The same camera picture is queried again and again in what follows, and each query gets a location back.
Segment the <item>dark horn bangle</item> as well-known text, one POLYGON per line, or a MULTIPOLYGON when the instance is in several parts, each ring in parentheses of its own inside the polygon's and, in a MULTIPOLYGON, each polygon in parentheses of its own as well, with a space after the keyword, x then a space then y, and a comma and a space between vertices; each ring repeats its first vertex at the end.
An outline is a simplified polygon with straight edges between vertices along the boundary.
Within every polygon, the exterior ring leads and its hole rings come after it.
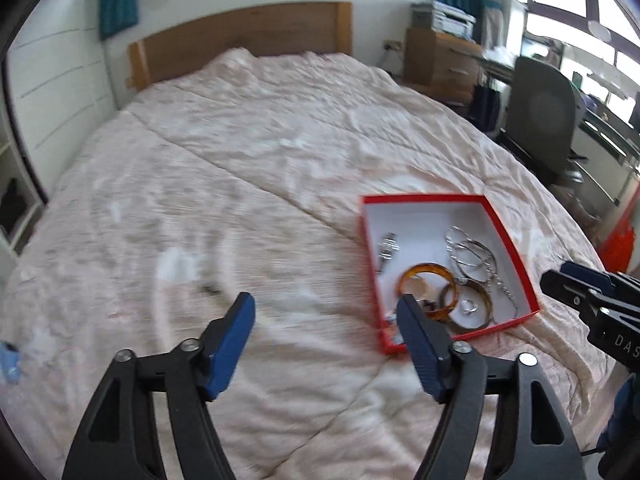
POLYGON ((494 320, 492 300, 485 287, 477 282, 457 282, 460 298, 445 322, 458 334, 484 330, 494 320))

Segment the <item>amber bangle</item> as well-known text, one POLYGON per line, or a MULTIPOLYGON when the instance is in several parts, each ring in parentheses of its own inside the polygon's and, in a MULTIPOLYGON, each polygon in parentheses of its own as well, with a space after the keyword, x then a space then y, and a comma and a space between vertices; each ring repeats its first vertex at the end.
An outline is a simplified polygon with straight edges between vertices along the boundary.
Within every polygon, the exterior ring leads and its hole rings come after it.
POLYGON ((397 296, 401 297, 404 292, 404 287, 408 284, 410 278, 417 278, 422 274, 433 274, 438 276, 439 278, 443 278, 447 281, 447 287, 452 290, 452 297, 449 304, 444 304, 444 299, 447 296, 446 290, 443 290, 440 293, 440 297, 438 301, 427 300, 427 304, 430 306, 434 306, 438 304, 438 307, 432 310, 428 310, 427 307, 423 307, 423 312, 425 315, 431 320, 442 322, 445 321, 446 318, 450 315, 450 312, 457 307, 460 292, 458 289, 458 284, 456 279, 454 278, 454 274, 452 274, 446 266, 442 266, 438 263, 424 262, 418 263, 415 266, 405 270, 404 274, 401 275, 400 279, 396 285, 397 296))

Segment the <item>silver watch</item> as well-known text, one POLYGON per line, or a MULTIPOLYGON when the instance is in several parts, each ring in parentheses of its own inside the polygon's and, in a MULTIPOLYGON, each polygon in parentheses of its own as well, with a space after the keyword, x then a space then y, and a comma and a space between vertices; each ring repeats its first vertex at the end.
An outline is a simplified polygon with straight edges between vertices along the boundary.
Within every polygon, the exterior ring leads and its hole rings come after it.
POLYGON ((378 242, 378 266, 376 273, 382 274, 386 266, 393 260, 396 252, 399 252, 399 244, 395 233, 386 233, 378 242))

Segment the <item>silver bangle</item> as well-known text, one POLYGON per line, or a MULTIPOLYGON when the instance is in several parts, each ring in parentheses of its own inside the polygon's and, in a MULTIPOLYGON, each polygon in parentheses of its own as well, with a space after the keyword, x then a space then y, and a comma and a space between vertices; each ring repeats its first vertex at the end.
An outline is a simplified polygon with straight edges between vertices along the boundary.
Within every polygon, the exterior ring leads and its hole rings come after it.
POLYGON ((478 240, 464 240, 447 246, 449 257, 464 278, 489 284, 497 275, 498 264, 492 251, 478 240))

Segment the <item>red jewelry box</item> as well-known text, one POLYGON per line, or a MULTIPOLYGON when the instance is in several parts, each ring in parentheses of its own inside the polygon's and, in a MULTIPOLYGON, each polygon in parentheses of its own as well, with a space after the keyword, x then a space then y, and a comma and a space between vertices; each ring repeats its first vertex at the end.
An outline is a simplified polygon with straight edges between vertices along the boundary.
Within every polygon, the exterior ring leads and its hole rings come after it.
MULTIPOLYGON (((362 206, 362 232, 367 241, 373 285, 374 312, 383 353, 405 352, 406 345, 397 324, 396 285, 405 270, 418 263, 438 263, 464 278, 449 257, 447 246, 464 240, 478 240, 496 257, 498 271, 489 284, 481 284, 492 300, 494 320, 484 330, 458 334, 445 321, 439 322, 456 339, 471 339, 497 333, 522 324, 536 315, 539 304, 532 282, 506 228, 483 195, 413 194, 367 196, 362 206), (395 233, 399 244, 393 260, 382 274, 378 266, 378 242, 386 233, 395 233)), ((447 281, 433 274, 410 278, 405 294, 413 296, 423 312, 432 310, 427 300, 438 301, 446 290, 449 304, 452 290, 447 281)))

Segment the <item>blue charger plug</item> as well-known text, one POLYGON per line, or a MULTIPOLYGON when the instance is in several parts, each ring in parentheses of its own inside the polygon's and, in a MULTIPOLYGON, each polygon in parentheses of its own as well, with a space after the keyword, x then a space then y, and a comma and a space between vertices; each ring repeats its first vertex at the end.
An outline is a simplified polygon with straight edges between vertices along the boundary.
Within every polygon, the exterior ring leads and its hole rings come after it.
POLYGON ((17 384, 21 378, 21 352, 14 344, 2 341, 0 344, 1 371, 4 379, 10 384, 17 384))

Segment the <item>dark office chair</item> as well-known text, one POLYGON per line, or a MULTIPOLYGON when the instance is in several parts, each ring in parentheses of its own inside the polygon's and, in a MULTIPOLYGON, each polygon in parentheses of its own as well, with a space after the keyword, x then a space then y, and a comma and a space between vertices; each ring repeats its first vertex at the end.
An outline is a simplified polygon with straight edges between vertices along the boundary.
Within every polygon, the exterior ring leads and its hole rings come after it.
POLYGON ((570 169, 574 133, 585 112, 579 90, 557 68, 521 56, 498 143, 545 186, 552 185, 570 169))

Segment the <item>wooden dresser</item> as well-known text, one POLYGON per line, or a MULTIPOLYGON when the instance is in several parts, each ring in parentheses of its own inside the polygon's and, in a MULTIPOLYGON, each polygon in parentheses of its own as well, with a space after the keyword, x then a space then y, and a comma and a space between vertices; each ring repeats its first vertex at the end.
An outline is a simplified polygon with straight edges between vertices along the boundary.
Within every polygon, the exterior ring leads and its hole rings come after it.
POLYGON ((409 27, 401 82, 450 107, 466 107, 473 99, 482 54, 474 41, 409 27))

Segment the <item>white printer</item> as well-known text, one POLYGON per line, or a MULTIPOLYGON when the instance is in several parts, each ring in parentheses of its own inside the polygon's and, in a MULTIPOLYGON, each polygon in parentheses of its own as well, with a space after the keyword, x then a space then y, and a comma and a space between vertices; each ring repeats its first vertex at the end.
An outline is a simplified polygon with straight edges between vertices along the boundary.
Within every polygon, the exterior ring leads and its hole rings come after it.
POLYGON ((475 23, 476 19, 471 14, 439 1, 413 3, 411 6, 413 28, 431 29, 472 41, 475 23))

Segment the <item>white wardrobe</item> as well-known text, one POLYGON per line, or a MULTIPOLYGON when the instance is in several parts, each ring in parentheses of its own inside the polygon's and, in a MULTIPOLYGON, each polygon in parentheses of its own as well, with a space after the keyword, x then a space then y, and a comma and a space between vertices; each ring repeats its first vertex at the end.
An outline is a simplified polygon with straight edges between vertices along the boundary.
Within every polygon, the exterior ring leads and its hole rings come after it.
POLYGON ((16 258, 58 180, 116 110, 98 0, 40 0, 1 63, 1 197, 15 178, 27 209, 1 248, 16 258))

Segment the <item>wooden headboard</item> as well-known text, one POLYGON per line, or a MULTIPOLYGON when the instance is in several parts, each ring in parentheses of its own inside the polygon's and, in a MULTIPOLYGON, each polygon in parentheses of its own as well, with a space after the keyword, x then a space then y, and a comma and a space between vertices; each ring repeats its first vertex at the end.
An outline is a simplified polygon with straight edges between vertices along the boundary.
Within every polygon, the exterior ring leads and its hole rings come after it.
POLYGON ((130 44, 127 87, 200 70, 216 56, 243 48, 255 56, 314 52, 352 54, 352 4, 347 1, 265 4, 212 14, 130 44))

